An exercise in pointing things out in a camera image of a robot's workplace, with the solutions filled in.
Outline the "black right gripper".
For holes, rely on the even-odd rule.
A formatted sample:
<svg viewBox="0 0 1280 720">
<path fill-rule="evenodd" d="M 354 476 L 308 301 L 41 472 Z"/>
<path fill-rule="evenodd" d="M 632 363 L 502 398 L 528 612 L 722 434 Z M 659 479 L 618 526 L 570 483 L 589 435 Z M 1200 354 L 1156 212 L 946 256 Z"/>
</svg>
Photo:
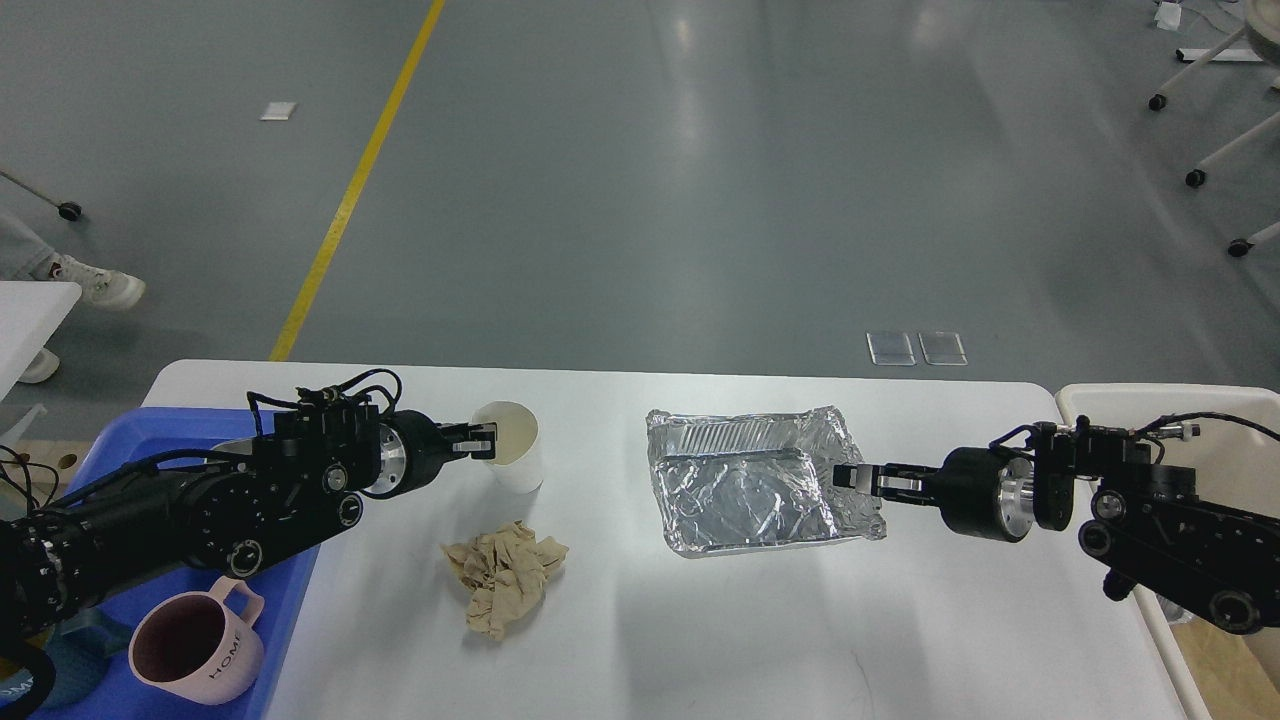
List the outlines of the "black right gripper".
<svg viewBox="0 0 1280 720">
<path fill-rule="evenodd" d="M 1018 543 L 1036 521 L 1030 460 L 987 448 L 956 448 L 942 468 L 910 464 L 838 464 L 833 487 L 872 489 L 888 502 L 938 507 L 960 536 Z"/>
</svg>

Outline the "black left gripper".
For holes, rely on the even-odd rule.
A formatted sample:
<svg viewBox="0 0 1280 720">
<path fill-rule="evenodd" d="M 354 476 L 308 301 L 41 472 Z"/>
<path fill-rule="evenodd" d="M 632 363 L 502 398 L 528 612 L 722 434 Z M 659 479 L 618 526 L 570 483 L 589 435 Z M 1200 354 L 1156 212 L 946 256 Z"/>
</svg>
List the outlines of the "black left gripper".
<svg viewBox="0 0 1280 720">
<path fill-rule="evenodd" d="M 430 484 L 447 462 L 497 459 L 497 424 L 440 424 L 420 411 L 397 411 L 379 427 L 378 475 L 362 493 L 392 498 Z"/>
</svg>

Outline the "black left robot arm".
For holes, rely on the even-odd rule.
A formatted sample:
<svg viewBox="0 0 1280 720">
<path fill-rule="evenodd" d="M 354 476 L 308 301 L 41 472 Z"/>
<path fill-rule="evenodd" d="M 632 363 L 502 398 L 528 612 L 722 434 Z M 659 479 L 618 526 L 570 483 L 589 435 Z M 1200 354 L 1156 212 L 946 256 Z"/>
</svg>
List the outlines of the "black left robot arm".
<svg viewBox="0 0 1280 720">
<path fill-rule="evenodd" d="M 250 579 L 353 528 L 366 498 L 495 457 L 494 421 L 440 424 L 398 409 L 401 392 L 372 372 L 294 401 L 251 391 L 247 451 L 152 454 L 5 520 L 3 659 L 32 684 L 3 716 L 27 719 L 51 694 L 54 662 L 32 639 L 79 611 L 180 565 Z"/>
</svg>

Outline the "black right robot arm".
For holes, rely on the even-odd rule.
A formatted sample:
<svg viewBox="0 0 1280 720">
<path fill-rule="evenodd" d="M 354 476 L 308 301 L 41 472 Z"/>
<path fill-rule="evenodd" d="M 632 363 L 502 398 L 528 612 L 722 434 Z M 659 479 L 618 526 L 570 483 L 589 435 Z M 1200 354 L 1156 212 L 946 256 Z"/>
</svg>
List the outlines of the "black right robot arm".
<svg viewBox="0 0 1280 720">
<path fill-rule="evenodd" d="M 1075 488 L 1094 484 L 1082 551 L 1107 568 L 1103 593 L 1144 587 L 1219 629 L 1251 635 L 1279 620 L 1277 519 L 1201 498 L 1196 470 L 1164 460 L 1167 439 L 1194 439 L 1216 420 L 1277 433 L 1226 413 L 1167 414 L 1137 428 L 1019 425 L 979 447 L 952 450 L 937 468 L 838 464 L 838 488 L 940 511 L 954 533 L 1016 543 L 1030 528 L 1065 530 Z"/>
</svg>

